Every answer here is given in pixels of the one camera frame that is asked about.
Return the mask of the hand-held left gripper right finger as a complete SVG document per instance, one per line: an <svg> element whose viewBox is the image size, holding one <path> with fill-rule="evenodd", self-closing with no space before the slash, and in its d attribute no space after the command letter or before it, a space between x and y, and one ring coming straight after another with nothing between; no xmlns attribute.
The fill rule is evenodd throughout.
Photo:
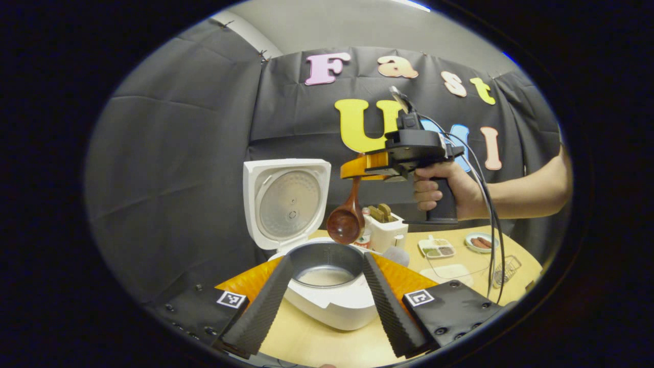
<svg viewBox="0 0 654 368"><path fill-rule="evenodd" d="M397 357L441 349L502 310L459 280L439 284L374 253L364 255L363 273Z"/></svg>

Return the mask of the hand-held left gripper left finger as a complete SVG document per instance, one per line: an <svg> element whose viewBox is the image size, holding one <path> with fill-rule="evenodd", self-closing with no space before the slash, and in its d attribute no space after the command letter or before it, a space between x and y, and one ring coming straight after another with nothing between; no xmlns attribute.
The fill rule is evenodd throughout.
<svg viewBox="0 0 654 368"><path fill-rule="evenodd" d="M154 302L153 310L210 349L250 358L267 337L292 276L293 263L282 256L214 287L170 292Z"/></svg>

